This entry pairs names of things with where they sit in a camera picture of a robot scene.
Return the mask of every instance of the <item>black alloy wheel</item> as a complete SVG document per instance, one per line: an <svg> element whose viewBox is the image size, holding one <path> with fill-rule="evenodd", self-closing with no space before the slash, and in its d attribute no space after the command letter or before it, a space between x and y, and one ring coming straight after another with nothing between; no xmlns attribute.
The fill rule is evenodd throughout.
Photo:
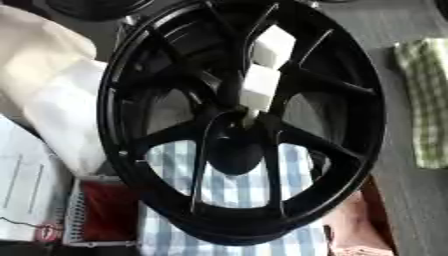
<svg viewBox="0 0 448 256"><path fill-rule="evenodd" d="M281 68L270 110L247 127L247 109L238 104L241 81L254 38L272 24L297 43ZM174 90L185 97L192 118L148 134L148 113ZM283 120L294 97L313 93L345 105L342 115L323 120L330 130L339 127L337 138ZM321 12L291 0L185 1L142 21L114 53L99 92L98 128L109 161L145 204L197 238L253 245L321 218L361 186L380 151L385 103L365 52ZM196 144L190 195L164 182L145 160L151 148L184 140ZM330 163L311 187L285 201L277 149L282 143ZM201 200L206 163L237 176L261 158L269 179L264 207L231 209Z"/></svg>
<svg viewBox="0 0 448 256"><path fill-rule="evenodd" d="M85 21L124 18L146 8L154 0L47 0L53 10Z"/></svg>

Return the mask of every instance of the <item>blue checkered tablecloth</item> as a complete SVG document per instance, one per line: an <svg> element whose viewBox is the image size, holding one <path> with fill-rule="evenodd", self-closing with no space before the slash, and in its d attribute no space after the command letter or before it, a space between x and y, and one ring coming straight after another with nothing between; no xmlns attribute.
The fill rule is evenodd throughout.
<svg viewBox="0 0 448 256"><path fill-rule="evenodd" d="M168 184L188 195L192 182L195 144L182 141L165 144L148 153L148 162ZM312 185L312 163L306 149L281 145L279 148L282 196L286 200ZM229 177L208 165L202 199L209 204L246 208L268 201L269 185L264 163L249 174ZM220 246L185 234L148 207L143 207L139 244L143 256L327 256L328 245L320 221L286 236L255 246Z"/></svg>

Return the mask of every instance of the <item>white cloth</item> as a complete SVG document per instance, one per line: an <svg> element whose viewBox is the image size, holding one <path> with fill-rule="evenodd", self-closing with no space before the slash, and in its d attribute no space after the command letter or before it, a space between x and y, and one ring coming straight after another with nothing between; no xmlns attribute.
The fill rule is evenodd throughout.
<svg viewBox="0 0 448 256"><path fill-rule="evenodd" d="M147 154L149 165L171 187L189 195L195 156L189 141L157 146ZM312 163L305 148L279 147L282 199L309 188ZM230 177L207 164L201 189L207 204L226 208L265 206L269 200L266 166L260 163L248 174ZM149 207L142 207L139 250L142 256L327 256L328 243L320 220L289 234L255 246L221 246L194 238Z"/></svg>
<svg viewBox="0 0 448 256"><path fill-rule="evenodd" d="M2 114L0 166L0 217L60 229L72 176L41 140ZM59 233L0 219L1 241L51 242Z"/></svg>
<svg viewBox="0 0 448 256"><path fill-rule="evenodd" d="M0 112L26 123L21 111L61 70L94 59L93 43L32 13L0 5Z"/></svg>
<svg viewBox="0 0 448 256"><path fill-rule="evenodd" d="M96 98L106 64L93 43L3 5L0 35L0 112L32 125L74 175L94 174L105 161Z"/></svg>
<svg viewBox="0 0 448 256"><path fill-rule="evenodd" d="M75 176L94 175L106 160L96 100L106 63L81 60L53 78L24 106L26 119Z"/></svg>

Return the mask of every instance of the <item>wire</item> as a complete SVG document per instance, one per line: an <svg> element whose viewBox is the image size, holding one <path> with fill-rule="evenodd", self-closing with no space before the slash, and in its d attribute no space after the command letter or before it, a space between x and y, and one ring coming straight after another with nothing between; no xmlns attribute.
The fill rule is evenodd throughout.
<svg viewBox="0 0 448 256"><path fill-rule="evenodd" d="M52 226L49 226L49 225L33 225L33 224L30 224L30 223L26 223L26 222L13 221L13 220L7 219L5 217L0 217L0 220L4 220L4 221L9 222L9 223L14 224L14 225L23 225L23 226L28 226L28 227L31 227L31 228L39 228L39 229L41 229L41 228L42 229L48 228L48 229L53 229L53 230L56 230L56 231L64 231L64 229L62 229L62 228L55 228L55 227L52 227Z"/></svg>

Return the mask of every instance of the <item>checkered cloth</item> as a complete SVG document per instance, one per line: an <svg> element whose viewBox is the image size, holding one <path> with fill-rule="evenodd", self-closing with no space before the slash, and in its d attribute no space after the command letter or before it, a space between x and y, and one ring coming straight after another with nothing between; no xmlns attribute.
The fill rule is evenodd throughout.
<svg viewBox="0 0 448 256"><path fill-rule="evenodd" d="M397 44L394 52L407 80L417 165L430 169L447 167L448 40Z"/></svg>
<svg viewBox="0 0 448 256"><path fill-rule="evenodd" d="M192 183L195 144L187 141L166 144L148 154L151 167L168 184L188 195ZM282 196L286 200L312 185L311 161L306 149L292 145L279 148ZM208 165L202 199L209 204L246 208L266 205L269 185L264 163L247 175L228 177ZM140 250L144 256L327 256L328 244L320 221L297 229L281 239L247 247L220 246L198 240L144 207Z"/></svg>

